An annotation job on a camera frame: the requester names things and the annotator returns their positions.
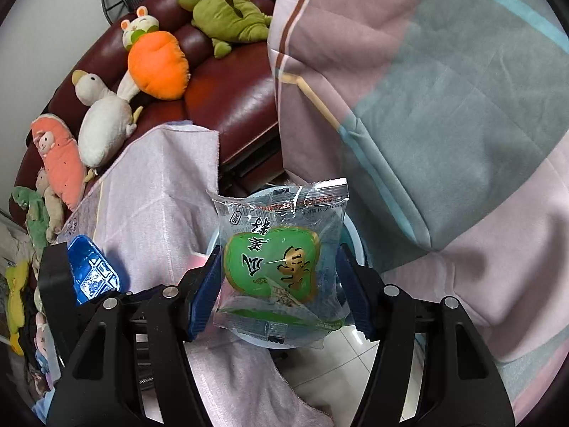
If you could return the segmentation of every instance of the stuffed animal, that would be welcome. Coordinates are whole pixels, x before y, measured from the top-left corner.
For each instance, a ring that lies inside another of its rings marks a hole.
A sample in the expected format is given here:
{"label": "stuffed animal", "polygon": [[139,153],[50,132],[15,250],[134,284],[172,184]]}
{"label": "stuffed animal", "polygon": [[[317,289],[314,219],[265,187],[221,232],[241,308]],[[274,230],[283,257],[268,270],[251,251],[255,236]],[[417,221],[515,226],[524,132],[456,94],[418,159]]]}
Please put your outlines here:
{"label": "stuffed animal", "polygon": [[36,313],[35,321],[36,321],[36,336],[35,339],[33,339],[33,342],[35,343],[38,351],[44,356],[44,358],[47,359],[46,340],[43,336],[43,331],[47,324],[46,316],[43,313],[38,312]]}
{"label": "stuffed animal", "polygon": [[177,0],[192,11],[192,25],[213,43],[213,55],[220,59],[231,52],[231,43],[266,41],[272,17],[264,15],[250,0]]}
{"label": "stuffed animal", "polygon": [[85,166],[78,144],[67,125],[56,115],[39,116],[31,125],[33,142],[42,156],[53,192],[74,211],[85,191]]}
{"label": "stuffed animal", "polygon": [[43,249],[49,245],[46,231],[49,228],[49,214],[39,192],[24,186],[16,186],[12,190],[12,198],[26,214],[26,228],[36,251],[38,260],[42,259]]}
{"label": "stuffed animal", "polygon": [[63,212],[63,201],[53,192],[47,179],[46,169],[43,167],[38,172],[36,190],[43,196],[46,203],[47,213],[49,214],[46,238],[48,242],[52,242],[62,230],[65,214]]}
{"label": "stuffed animal", "polygon": [[136,92],[119,85],[117,93],[114,93],[98,75],[76,70],[71,81],[79,101],[90,106],[83,118],[78,140],[81,161],[90,169],[85,178],[88,182],[96,174],[96,169],[109,162],[137,129],[142,107],[133,114],[129,102]]}
{"label": "stuffed animal", "polygon": [[10,331],[10,344],[12,350],[18,355],[23,356],[24,352],[18,343],[19,329],[24,327],[26,315],[24,312],[24,302],[22,301],[22,291],[28,282],[28,262],[20,262],[15,267],[6,269],[6,281],[10,290],[8,303],[6,305],[6,318],[8,330]]}
{"label": "stuffed animal", "polygon": [[39,293],[39,288],[35,288],[35,290],[33,291],[33,304],[36,306],[36,310],[43,313],[43,302],[42,302],[42,296]]}
{"label": "stuffed animal", "polygon": [[[159,31],[158,19],[145,6],[137,18],[121,22],[122,44],[129,52],[130,76],[136,86],[155,98],[180,99],[190,80],[190,65],[174,35]],[[126,85],[128,76],[121,84]]]}

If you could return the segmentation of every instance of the plastic wrapper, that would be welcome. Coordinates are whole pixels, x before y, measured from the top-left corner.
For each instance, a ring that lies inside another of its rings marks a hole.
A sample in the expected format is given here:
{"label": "plastic wrapper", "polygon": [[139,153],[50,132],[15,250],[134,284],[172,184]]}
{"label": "plastic wrapper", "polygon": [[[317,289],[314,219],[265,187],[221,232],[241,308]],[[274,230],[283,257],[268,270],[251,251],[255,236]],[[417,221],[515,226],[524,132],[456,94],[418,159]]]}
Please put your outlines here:
{"label": "plastic wrapper", "polygon": [[211,197],[225,274],[214,324],[264,341],[320,346],[349,314],[337,297],[335,268],[346,180]]}

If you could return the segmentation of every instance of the green plush toy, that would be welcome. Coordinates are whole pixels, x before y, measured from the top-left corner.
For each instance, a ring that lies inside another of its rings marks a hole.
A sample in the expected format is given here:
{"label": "green plush toy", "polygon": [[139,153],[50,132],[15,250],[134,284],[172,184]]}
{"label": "green plush toy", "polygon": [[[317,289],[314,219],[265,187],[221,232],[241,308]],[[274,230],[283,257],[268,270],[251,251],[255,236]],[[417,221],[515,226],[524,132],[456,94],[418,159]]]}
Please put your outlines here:
{"label": "green plush toy", "polygon": [[49,214],[39,192],[24,186],[12,190],[12,198],[24,210],[27,210],[26,227],[38,259],[42,258],[43,249],[49,245],[46,231],[49,228]]}
{"label": "green plush toy", "polygon": [[192,25],[213,42],[220,59],[231,52],[231,43],[266,41],[272,16],[263,14],[250,0],[177,0],[193,12]]}

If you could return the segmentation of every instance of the metal screw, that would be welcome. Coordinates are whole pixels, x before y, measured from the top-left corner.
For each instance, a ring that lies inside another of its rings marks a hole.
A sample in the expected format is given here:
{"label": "metal screw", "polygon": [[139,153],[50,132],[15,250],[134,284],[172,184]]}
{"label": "metal screw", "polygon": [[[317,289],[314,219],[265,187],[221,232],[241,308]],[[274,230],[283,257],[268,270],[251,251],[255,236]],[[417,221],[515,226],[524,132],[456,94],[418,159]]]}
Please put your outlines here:
{"label": "metal screw", "polygon": [[164,295],[166,298],[174,298],[175,296],[177,296],[177,287],[170,286],[165,288],[162,291],[162,295]]}
{"label": "metal screw", "polygon": [[103,302],[103,308],[106,310],[112,310],[118,304],[118,300],[115,297],[109,297]]}
{"label": "metal screw", "polygon": [[445,299],[445,305],[454,310],[459,307],[459,301],[454,297],[447,297]]}
{"label": "metal screw", "polygon": [[399,295],[399,288],[390,284],[383,288],[383,293],[389,297],[397,297],[397,295]]}

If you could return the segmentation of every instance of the white floor tile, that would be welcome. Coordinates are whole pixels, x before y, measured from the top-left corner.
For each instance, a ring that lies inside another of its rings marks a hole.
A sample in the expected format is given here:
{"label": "white floor tile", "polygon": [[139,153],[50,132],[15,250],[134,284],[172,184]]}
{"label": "white floor tile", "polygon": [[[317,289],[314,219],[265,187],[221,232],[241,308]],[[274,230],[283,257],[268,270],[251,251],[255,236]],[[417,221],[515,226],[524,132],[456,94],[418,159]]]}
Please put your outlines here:
{"label": "white floor tile", "polygon": [[376,345],[360,355],[360,359],[367,370],[372,370],[373,362],[376,360],[377,348],[378,346]]}
{"label": "white floor tile", "polygon": [[421,366],[421,363],[419,362],[415,351],[413,352],[413,362],[411,364],[411,375],[409,376],[407,396],[405,398],[405,405],[403,405],[403,419],[409,419],[410,417],[413,417],[417,411],[422,379],[423,367]]}
{"label": "white floor tile", "polygon": [[378,342],[370,342],[366,339],[365,335],[363,335],[362,332],[359,332],[355,326],[344,326],[341,331],[348,339],[348,342],[356,352],[356,355],[361,355],[378,344]]}
{"label": "white floor tile", "polygon": [[369,372],[360,361],[352,361],[323,376],[297,386],[297,395],[306,403],[330,414],[335,427],[349,427],[360,405]]}
{"label": "white floor tile", "polygon": [[357,357],[340,331],[331,332],[324,339],[324,348],[295,348],[288,350],[288,358],[277,367],[292,387],[315,379]]}

